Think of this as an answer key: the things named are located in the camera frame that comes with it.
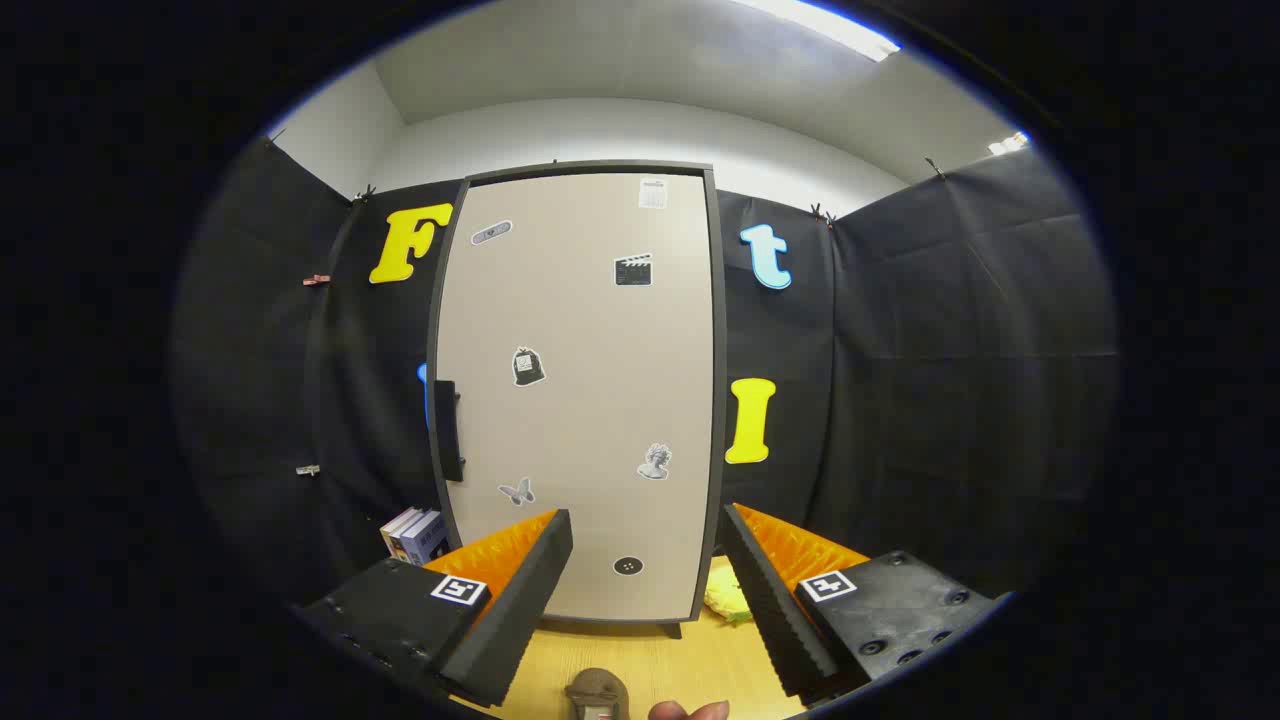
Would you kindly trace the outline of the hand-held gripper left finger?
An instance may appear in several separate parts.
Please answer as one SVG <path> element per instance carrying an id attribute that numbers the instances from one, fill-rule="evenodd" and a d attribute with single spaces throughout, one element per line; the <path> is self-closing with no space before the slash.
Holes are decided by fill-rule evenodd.
<path id="1" fill-rule="evenodd" d="M 383 559 L 293 614 L 403 691 L 499 706 L 572 550 L 556 509 L 422 566 Z"/>

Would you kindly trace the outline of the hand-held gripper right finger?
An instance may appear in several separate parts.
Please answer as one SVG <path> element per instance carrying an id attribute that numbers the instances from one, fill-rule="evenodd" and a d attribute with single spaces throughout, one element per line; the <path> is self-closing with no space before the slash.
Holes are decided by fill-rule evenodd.
<path id="1" fill-rule="evenodd" d="M 867 557 L 741 503 L 723 547 L 783 692 L 829 701 L 899 675 L 1001 606 L 913 553 Z"/>

